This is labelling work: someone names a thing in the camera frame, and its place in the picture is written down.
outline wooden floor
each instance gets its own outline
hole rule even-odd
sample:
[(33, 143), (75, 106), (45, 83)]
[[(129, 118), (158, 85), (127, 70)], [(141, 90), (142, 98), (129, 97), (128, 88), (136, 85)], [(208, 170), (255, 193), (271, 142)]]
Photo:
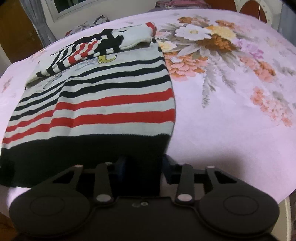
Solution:
[(0, 213), (0, 240), (11, 241), (16, 234), (11, 220)]

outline window frame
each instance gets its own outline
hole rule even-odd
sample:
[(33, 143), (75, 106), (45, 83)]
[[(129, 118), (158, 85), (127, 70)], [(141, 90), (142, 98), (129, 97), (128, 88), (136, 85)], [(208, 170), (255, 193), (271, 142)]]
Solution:
[(80, 8), (84, 7), (85, 5), (88, 5), (90, 3), (93, 3), (93, 2), (97, 2), (98, 0), (86, 0), (86, 1), (83, 1), (81, 3), (78, 3), (78, 4), (75, 4), (74, 6), (72, 7), (69, 7), (67, 9), (65, 9), (64, 11), (61, 11), (61, 12), (58, 12), (57, 8), (56, 8), (56, 5), (54, 3), (54, 0), (45, 0), (46, 1), (46, 4), (48, 6), (48, 9), (49, 9), (49, 12), (52, 16), (52, 20), (55, 22), (57, 20), (59, 20), (60, 18), (66, 16), (66, 15), (69, 15), (73, 12), (77, 12), (80, 10)]

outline flower center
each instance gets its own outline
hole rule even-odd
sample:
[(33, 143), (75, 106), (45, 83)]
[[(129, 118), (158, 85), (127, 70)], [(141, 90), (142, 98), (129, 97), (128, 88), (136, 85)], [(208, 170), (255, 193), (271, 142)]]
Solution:
[(189, 31), (191, 34), (198, 34), (198, 31), (197, 30), (190, 30)]

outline red stripe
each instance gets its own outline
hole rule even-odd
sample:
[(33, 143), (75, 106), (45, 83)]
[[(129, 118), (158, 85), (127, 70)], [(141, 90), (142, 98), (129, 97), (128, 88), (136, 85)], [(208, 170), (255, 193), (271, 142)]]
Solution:
[(74, 56), (79, 54), (83, 49), (84, 49), (84, 46), (86, 45), (87, 43), (83, 43), (80, 45), (80, 48), (73, 54), (71, 55), (68, 60), (69, 60), (69, 63), (70, 64), (75, 64), (77, 62), (77, 60), (75, 60)]
[(157, 102), (166, 101), (173, 97), (173, 90), (170, 88), (163, 92), (142, 94), (142, 95), (121, 95), (121, 96), (110, 96), (99, 100), (84, 101), (79, 104), (71, 104), (67, 102), (59, 102), (55, 110), (78, 110), (86, 107), (100, 107), (100, 106), (112, 106), (120, 104), (132, 104), (132, 103), (146, 103), (146, 102)]
[(173, 90), (171, 88), (169, 88), (163, 92), (156, 92), (156, 93), (142, 94), (142, 95), (110, 96), (110, 97), (105, 97), (105, 98), (102, 98), (99, 100), (84, 101), (79, 104), (59, 102), (56, 105), (55, 110), (46, 111), (38, 116), (35, 116), (31, 120), (21, 121), (17, 125), (9, 126), (6, 129), (6, 132), (14, 131), (18, 127), (25, 127), (25, 126), (30, 125), (31, 123), (38, 121), (44, 117), (52, 117), (54, 111), (56, 111), (56, 110), (76, 111), (78, 109), (87, 108), (87, 107), (100, 107), (100, 106), (112, 106), (112, 105), (120, 105), (120, 104), (166, 101), (173, 96), (174, 96)]
[(110, 115), (82, 115), (75, 119), (71, 118), (55, 118), (50, 124), (40, 124), (23, 133), (17, 133), (10, 138), (4, 138), (3, 143), (9, 144), (11, 141), (24, 138), (25, 136), (35, 134), (37, 132), (49, 132), (50, 128), (56, 126), (76, 127), (80, 125), (91, 124), (120, 124), (120, 123), (163, 123), (166, 121), (175, 121), (175, 110), (167, 111), (147, 111), (136, 113), (115, 113)]
[(94, 44), (96, 44), (97, 42), (98, 42), (97, 40), (94, 41), (94, 42), (92, 42), (92, 43), (88, 46), (87, 50), (80, 54), (81, 57), (82, 57), (82, 58), (85, 58), (86, 56), (88, 56), (88, 51), (92, 50)]
[(45, 118), (45, 117), (52, 117), (54, 111), (53, 110), (49, 110), (49, 111), (46, 111), (36, 117), (34, 117), (33, 119), (31, 120), (27, 120), (27, 121), (21, 121), (19, 122), (17, 125), (14, 125), (14, 126), (9, 126), (7, 127), (6, 129), (6, 132), (11, 132), (11, 131), (14, 131), (16, 130), (18, 127), (25, 127), (27, 125), (30, 125), (31, 123), (35, 122), (35, 121), (38, 121), (42, 118)]

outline floral bed sheet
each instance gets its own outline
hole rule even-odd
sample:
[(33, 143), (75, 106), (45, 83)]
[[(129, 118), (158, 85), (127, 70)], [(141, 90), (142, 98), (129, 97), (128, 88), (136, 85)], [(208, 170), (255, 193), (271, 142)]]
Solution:
[(0, 139), (44, 51), (104, 28), (149, 21), (157, 26), (176, 98), (167, 154), (195, 168), (221, 168), (282, 201), (296, 188), (296, 48), (264, 23), (235, 12), (130, 16), (63, 38), (11, 65), (0, 79)]

